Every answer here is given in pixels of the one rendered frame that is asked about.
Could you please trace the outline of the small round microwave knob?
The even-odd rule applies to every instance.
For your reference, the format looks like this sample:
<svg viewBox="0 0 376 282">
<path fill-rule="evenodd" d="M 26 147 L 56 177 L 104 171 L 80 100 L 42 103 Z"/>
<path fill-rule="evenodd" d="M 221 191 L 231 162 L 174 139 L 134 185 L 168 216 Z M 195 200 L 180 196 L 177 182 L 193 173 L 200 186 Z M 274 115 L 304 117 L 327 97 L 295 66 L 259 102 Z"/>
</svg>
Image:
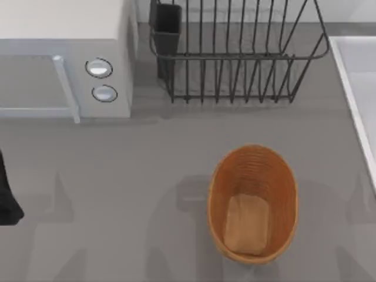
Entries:
<svg viewBox="0 0 376 282">
<path fill-rule="evenodd" d="M 118 98 L 118 92 L 109 85 L 102 85 L 92 89 L 92 96 L 99 102 L 112 103 Z"/>
</svg>

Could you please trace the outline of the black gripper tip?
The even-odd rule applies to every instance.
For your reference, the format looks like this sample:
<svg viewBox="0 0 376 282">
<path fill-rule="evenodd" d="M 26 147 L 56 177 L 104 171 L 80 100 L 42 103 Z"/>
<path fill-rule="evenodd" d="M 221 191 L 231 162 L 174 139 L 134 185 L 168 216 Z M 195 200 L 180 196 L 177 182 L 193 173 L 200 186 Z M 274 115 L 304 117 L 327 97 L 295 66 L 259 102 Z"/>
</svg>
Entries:
<svg viewBox="0 0 376 282">
<path fill-rule="evenodd" d="M 24 211 L 14 197 L 0 151 L 0 226 L 15 226 L 24 217 Z"/>
</svg>

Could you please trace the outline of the pale microwave oven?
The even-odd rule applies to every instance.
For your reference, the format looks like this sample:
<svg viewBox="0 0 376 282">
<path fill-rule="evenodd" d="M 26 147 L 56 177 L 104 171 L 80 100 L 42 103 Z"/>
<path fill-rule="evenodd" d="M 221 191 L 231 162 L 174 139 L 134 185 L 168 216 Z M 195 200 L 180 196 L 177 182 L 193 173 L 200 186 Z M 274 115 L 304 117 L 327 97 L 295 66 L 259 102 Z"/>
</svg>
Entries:
<svg viewBox="0 0 376 282">
<path fill-rule="evenodd" d="M 0 118 L 71 118 L 52 61 L 64 59 L 80 120 L 131 116 L 138 49 L 135 0 L 0 0 Z M 104 79 L 86 61 L 113 66 Z M 93 88 L 109 85 L 118 97 L 97 101 Z"/>
</svg>

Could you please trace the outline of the brown bread loaf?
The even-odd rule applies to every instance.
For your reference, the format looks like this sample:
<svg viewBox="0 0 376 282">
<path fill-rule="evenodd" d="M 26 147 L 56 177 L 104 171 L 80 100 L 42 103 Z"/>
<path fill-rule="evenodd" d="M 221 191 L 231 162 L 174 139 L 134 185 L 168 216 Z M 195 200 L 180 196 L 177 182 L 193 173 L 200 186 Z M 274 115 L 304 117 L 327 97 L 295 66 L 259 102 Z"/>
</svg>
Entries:
<svg viewBox="0 0 376 282">
<path fill-rule="evenodd" d="M 224 228 L 224 244 L 235 253 L 259 255 L 268 241 L 269 204 L 258 196 L 231 197 Z"/>
</svg>

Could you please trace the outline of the large round microwave knob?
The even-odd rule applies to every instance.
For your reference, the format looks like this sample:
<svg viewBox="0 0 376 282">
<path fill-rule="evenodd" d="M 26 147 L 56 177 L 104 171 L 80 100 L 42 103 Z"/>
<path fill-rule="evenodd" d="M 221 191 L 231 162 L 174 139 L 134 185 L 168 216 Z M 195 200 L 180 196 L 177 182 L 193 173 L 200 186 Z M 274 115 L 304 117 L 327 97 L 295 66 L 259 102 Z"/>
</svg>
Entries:
<svg viewBox="0 0 376 282">
<path fill-rule="evenodd" d="M 86 61 L 85 71 L 91 77 L 104 79 L 113 73 L 113 66 L 106 59 L 95 58 L 91 61 Z"/>
</svg>

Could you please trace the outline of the brown woven basket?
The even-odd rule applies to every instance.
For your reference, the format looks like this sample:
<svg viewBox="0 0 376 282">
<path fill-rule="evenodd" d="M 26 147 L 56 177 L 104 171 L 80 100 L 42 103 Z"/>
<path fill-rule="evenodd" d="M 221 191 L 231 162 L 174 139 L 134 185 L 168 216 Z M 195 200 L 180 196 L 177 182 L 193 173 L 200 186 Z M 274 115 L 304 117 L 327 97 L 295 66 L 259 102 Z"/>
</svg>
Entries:
<svg viewBox="0 0 376 282">
<path fill-rule="evenodd" d="M 259 255 L 235 253 L 224 244 L 231 197 L 249 194 L 270 208 L 268 241 Z M 213 241 L 224 256 L 244 264 L 266 264 L 290 245 L 298 222 L 298 186 L 286 161 L 260 145 L 246 145 L 227 154 L 217 165 L 207 197 L 207 222 Z"/>
</svg>

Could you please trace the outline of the black cutlery holder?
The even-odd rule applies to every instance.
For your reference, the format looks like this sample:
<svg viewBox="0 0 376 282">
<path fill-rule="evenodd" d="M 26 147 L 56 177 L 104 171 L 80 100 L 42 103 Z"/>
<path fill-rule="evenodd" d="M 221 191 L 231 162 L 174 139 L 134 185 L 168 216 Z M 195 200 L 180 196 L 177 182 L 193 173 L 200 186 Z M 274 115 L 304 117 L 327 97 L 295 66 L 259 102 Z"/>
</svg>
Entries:
<svg viewBox="0 0 376 282">
<path fill-rule="evenodd" d="M 149 26 L 155 46 L 157 77 L 168 79 L 179 45 L 182 7 L 150 0 Z"/>
</svg>

